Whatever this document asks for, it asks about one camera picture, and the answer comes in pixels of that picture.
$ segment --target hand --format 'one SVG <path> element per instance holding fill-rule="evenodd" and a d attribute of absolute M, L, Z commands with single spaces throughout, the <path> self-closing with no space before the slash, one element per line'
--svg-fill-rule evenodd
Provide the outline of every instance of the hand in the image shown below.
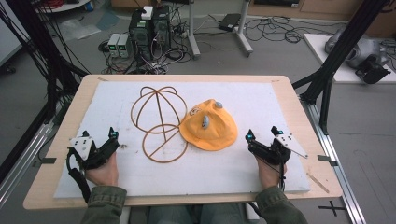
<path fill-rule="evenodd" d="M 257 164 L 259 165 L 259 178 L 262 182 L 262 189 L 268 189 L 279 184 L 279 165 L 271 165 L 265 163 L 261 159 L 257 158 Z M 286 173 L 287 167 L 284 165 L 284 174 Z"/>
<path fill-rule="evenodd" d="M 87 170 L 87 179 L 97 186 L 115 186 L 119 184 L 119 170 L 117 169 L 116 152 L 110 156 L 107 163 L 99 168 Z"/>

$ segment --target green sleeve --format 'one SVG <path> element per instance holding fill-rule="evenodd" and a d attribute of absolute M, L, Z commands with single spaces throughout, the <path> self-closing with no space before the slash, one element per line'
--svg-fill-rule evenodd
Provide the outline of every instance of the green sleeve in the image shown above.
<path fill-rule="evenodd" d="M 94 187 L 88 200 L 88 209 L 81 220 L 83 224 L 119 224 L 126 190 L 118 187 Z"/>
<path fill-rule="evenodd" d="M 263 190 L 256 196 L 260 213 L 268 224 L 308 223 L 303 213 L 288 200 L 278 187 Z"/>

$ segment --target yellow hat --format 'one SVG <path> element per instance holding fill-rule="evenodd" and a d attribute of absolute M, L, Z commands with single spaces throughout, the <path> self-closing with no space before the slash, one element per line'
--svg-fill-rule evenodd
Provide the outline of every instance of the yellow hat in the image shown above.
<path fill-rule="evenodd" d="M 209 151 L 230 146 L 238 135 L 233 117 L 213 99 L 196 105 L 182 120 L 179 129 L 187 142 Z"/>

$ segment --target jeans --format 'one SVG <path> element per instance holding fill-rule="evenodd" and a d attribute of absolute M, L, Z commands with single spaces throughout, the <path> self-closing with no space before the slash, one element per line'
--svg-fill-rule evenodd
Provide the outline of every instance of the jeans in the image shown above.
<path fill-rule="evenodd" d="M 191 206 L 152 206 L 148 215 L 148 224 L 192 224 L 194 215 L 197 214 Z M 204 204 L 197 217 L 201 224 L 245 223 L 237 203 Z"/>

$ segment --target gray floor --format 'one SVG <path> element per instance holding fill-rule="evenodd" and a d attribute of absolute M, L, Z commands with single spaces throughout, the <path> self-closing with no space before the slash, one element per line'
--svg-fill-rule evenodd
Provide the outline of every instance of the gray floor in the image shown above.
<path fill-rule="evenodd" d="M 81 23 L 84 25 L 96 24 L 104 12 L 100 8 L 91 13 L 77 9 L 60 13 L 58 19 L 66 21 L 83 16 Z M 196 27 L 207 19 L 196 20 Z M 67 41 L 67 45 L 93 74 L 100 74 L 106 67 L 106 60 L 97 46 L 112 33 L 126 32 L 128 25 L 128 20 L 121 19 L 108 30 L 86 39 Z M 213 25 L 208 22 L 205 27 Z M 337 27 L 321 29 L 335 32 Z M 241 46 L 232 34 L 198 35 L 196 39 L 202 52 L 201 59 L 172 64 L 168 74 L 283 75 L 294 82 L 320 67 L 303 40 L 298 44 L 264 39 L 250 41 L 254 52 L 247 58 L 241 49 L 235 49 Z M 0 162 L 46 102 L 45 80 L 29 56 L 21 51 L 10 62 L 17 68 L 17 73 L 0 75 Z M 304 92 L 305 88 L 298 89 L 297 93 Z M 396 218 L 396 157 L 392 154 L 396 143 L 395 95 L 395 85 L 334 83 L 332 87 L 328 119 L 330 137 L 367 223 L 392 223 Z M 77 223 L 84 209 L 28 211 L 22 207 L 37 170 L 31 167 L 27 171 L 0 210 L 2 223 Z M 344 207 L 340 199 L 294 203 L 310 223 L 348 223 L 345 211 L 339 210 L 335 216 L 331 210 L 318 209 L 319 206 L 329 206 L 329 201 L 334 206 Z M 131 223 L 142 223 L 137 220 L 141 219 L 136 218 Z"/>

